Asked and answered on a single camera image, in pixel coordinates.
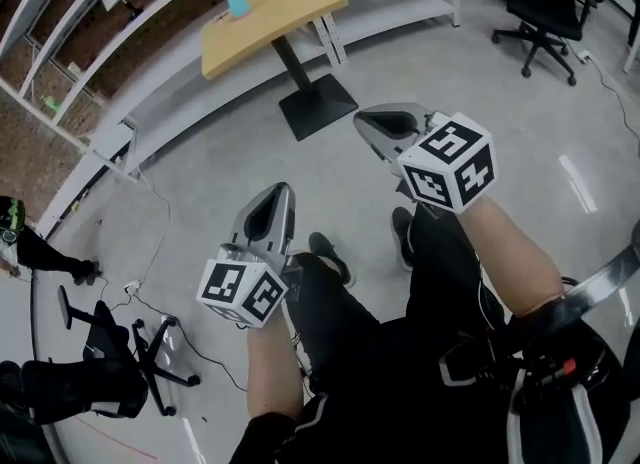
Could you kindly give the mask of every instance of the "table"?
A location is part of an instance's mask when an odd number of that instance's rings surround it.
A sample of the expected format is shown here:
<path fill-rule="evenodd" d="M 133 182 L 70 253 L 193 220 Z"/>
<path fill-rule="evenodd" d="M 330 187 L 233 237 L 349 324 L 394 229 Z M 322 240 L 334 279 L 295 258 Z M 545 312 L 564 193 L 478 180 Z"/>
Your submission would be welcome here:
<path fill-rule="evenodd" d="M 285 37 L 323 14 L 345 7 L 347 0 L 247 0 L 251 12 L 231 14 L 202 29 L 202 74 L 208 80 L 271 44 L 298 86 L 280 101 L 280 108 L 301 141 L 358 108 L 346 89 L 326 75 L 310 81 Z"/>

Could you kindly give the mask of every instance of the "green object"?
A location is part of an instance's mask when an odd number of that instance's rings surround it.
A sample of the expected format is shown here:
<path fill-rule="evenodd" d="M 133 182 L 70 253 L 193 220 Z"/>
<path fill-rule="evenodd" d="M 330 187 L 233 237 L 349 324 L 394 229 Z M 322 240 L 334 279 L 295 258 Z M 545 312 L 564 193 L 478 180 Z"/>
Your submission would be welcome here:
<path fill-rule="evenodd" d="M 44 104 L 54 112 L 60 110 L 60 103 L 58 103 L 53 96 L 47 96 L 46 98 L 43 98 L 43 100 Z"/>

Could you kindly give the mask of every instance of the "floor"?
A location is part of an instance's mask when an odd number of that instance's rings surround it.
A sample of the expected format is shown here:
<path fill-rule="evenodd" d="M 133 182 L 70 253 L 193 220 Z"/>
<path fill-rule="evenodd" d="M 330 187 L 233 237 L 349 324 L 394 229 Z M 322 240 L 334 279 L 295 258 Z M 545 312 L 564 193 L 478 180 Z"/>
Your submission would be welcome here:
<path fill-rule="evenodd" d="M 490 40 L 493 28 L 517 26 L 500 0 L 462 0 L 462 26 L 447 19 L 420 23 L 371 38 L 349 50 L 350 62 L 336 72 L 367 107 L 415 101 L 452 114 L 460 111 L 494 136 L 500 180 L 492 196 L 557 262 L 564 274 L 586 278 L 627 245 L 640 217 L 640 158 L 623 127 L 613 93 L 593 65 L 570 57 L 578 85 L 544 53 L 530 79 L 520 76 L 523 45 Z M 640 65 L 621 71 L 629 22 L 610 6 L 588 24 L 577 50 L 587 48 L 614 76 L 629 123 L 640 130 Z M 313 77 L 328 68 L 319 65 Z M 247 376 L 244 334 L 195 302 L 204 264 L 224 242 L 237 210 L 267 186 L 286 181 L 297 197 L 294 247 L 323 231 L 357 275 L 354 295 L 381 320 L 401 316 L 409 276 L 394 256 L 388 218 L 397 205 L 396 182 L 356 134 L 349 117 L 297 143 L 277 101 L 292 82 L 275 79 L 236 100 L 187 132 L 148 162 L 145 174 L 171 204 L 164 244 L 148 270 L 167 225 L 166 207 L 144 184 L 107 176 L 57 233 L 60 249 L 99 256 L 109 281 L 109 306 L 126 301 L 122 285 L 146 276 L 140 296 L 180 318 L 200 352 L 224 362 L 240 384 Z M 91 311 L 103 283 L 75 287 L 60 274 L 40 276 L 38 347 L 42 358 L 80 359 L 88 328 L 63 328 L 55 295 L 68 287 L 72 304 Z M 622 356 L 640 309 L 640 274 L 589 315 L 589 322 Z M 135 302 L 114 315 L 123 325 L 143 318 L 150 330 L 160 316 Z M 135 420 L 86 414 L 58 424 L 72 463 L 228 462 L 247 423 L 245 397 L 225 372 L 207 363 L 171 331 L 161 358 L 176 373 L 197 372 L 194 389 L 166 387 L 178 416 L 161 418 L 150 399 Z M 634 408 L 629 433 L 640 430 Z M 625 438 L 615 462 L 640 454 L 640 442 Z"/>

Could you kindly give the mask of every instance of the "black sleeve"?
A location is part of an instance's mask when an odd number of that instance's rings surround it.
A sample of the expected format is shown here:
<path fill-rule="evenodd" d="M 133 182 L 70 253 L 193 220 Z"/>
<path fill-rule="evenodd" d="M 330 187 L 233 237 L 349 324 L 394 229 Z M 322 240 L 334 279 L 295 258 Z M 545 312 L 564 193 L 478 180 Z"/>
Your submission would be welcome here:
<path fill-rule="evenodd" d="M 231 464 L 273 464 L 276 450 L 293 435 L 295 428 L 295 421 L 284 414 L 272 412 L 253 418 L 231 457 Z"/>

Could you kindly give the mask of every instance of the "black and white marker cube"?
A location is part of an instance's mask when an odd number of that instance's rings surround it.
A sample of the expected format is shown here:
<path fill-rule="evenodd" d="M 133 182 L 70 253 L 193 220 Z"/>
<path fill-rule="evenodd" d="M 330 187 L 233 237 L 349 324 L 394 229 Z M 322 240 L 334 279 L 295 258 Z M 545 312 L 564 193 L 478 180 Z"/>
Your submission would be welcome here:
<path fill-rule="evenodd" d="M 287 291 L 266 263 L 209 260 L 197 300 L 225 320 L 262 327 Z"/>
<path fill-rule="evenodd" d="M 462 213 L 497 179 L 491 134 L 461 113 L 398 157 L 416 201 Z"/>

